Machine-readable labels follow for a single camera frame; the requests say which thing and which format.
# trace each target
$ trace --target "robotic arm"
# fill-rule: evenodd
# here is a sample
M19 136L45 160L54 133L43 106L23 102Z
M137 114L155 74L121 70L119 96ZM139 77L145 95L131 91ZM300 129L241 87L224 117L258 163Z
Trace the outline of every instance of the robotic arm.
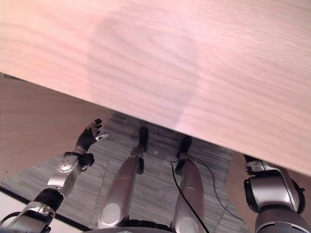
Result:
M249 179L244 181L246 201L258 213L256 233L311 233L300 215L305 209L304 189L286 169L245 156Z
M49 224L62 201L72 191L77 177L94 163L94 156L87 153L89 147L109 136L109 133L100 134L98 129L102 126L101 122L97 119L89 124L80 135L74 150L64 154L47 186L10 223L9 229L23 232L50 232Z

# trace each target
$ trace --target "black joint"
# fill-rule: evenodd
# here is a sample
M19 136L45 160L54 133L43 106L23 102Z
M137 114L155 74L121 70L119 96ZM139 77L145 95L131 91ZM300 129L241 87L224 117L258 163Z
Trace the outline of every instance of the black joint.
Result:
M47 204L52 209L54 209L55 212L59 208L63 200L63 195L51 188L43 189L41 193L39 193L39 195L36 196L36 198L34 199L34 201Z
M175 168L175 174L178 176L182 175L182 171L183 171L183 167L185 165L186 160L185 159L181 159L178 161L177 166Z
M82 167L92 166L94 162L95 162L94 155L91 153L83 154L83 155L80 155L80 157L79 157L79 164Z
M248 162L252 162L252 161L256 161L256 160L259 160L259 159L256 159L254 157L251 157L249 155L244 155L244 158L245 158L245 161L248 163Z
M261 214L262 212L267 211L267 210L288 210L288 211L292 211L290 209L290 207L287 205L275 204L275 205L262 206L259 213Z
M303 194L305 189L299 187L299 185L293 179L292 179L292 182L299 196L299 206L297 209L297 213L302 214L306 208L306 199L305 199L305 195Z
M25 213L25 216L39 220L39 221L44 222L46 224L50 224L53 220L53 216L51 216L51 215L45 216L45 215L38 213L37 211L33 211L33 210L28 210Z
M142 173L144 173L144 160L142 158L139 158L137 174L141 175Z
M180 158L180 154L182 153L188 153L190 147L192 144L192 138L190 136L184 136L184 138L181 140L179 145L179 150L176 154L176 158Z
M46 227L41 233L49 233L51 231L50 227Z
M149 131L146 127L141 127L139 131L139 144L144 146L144 152L147 151L147 144L149 139Z
M129 216L123 218L119 223L116 224L116 227L126 227L127 222L129 221Z
M249 208L252 211L254 211L255 213L258 213L259 208L258 208L258 205L257 205L255 197L254 197L254 193L253 193L253 189L252 189L250 179L247 179L244 181L244 189L245 189L246 202L247 202Z
M94 120L94 122L95 122L95 124L100 124L100 123L102 123L102 120L100 120L100 119L96 119L96 120Z
M246 167L246 171L248 175L254 175L254 172L252 171L252 168L250 166Z
M136 219L127 220L125 222L125 227L147 227L147 228L155 228L155 229L161 229L164 231L171 232L171 228L166 225L158 224L158 223L146 221L146 220L136 220Z

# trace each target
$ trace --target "silver robot leg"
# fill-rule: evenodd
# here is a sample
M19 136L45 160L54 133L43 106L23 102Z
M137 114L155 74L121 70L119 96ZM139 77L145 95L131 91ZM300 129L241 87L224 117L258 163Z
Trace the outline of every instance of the silver robot leg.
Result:
M143 169L143 153L144 145L139 144L120 167L99 213L99 229L119 226L123 220L128 219L136 173L141 174Z
M193 161L186 158L180 162L184 162L180 189L199 217L204 221L204 190L200 172ZM199 220L180 194L175 206L172 227L176 230L176 233L204 232Z

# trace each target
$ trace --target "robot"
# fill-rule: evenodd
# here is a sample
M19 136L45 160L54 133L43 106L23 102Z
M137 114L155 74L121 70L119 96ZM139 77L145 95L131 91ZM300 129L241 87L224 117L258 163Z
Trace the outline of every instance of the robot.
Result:
M66 152L48 184L29 202L3 232L48 233L49 224L62 201L70 194L82 171L94 163L93 155L87 153L95 142L105 139L100 134L102 121L97 119L82 132L72 152ZM182 176L178 185L179 195L170 226L129 218L135 177L144 171L144 152L147 150L148 129L139 131L138 145L120 167L105 197L98 216L98 230L90 233L203 233L204 190L196 161L188 155L192 139L186 136L177 152L177 165L172 172ZM245 156L246 169L251 176L244 181L246 201L256 213L256 233L311 233L300 213L305 207L303 189L293 181L287 170Z

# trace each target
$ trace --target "robotic hand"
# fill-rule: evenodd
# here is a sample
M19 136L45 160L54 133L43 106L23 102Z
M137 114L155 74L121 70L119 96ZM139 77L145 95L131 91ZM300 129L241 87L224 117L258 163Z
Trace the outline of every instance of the robotic hand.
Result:
M89 147L109 136L109 133L100 134L98 129L102 126L101 122L100 119L91 122L82 132L74 150L64 154L47 186L10 223L9 229L22 232L50 232L49 224L62 201L72 191L77 177L94 163L93 154L87 153Z

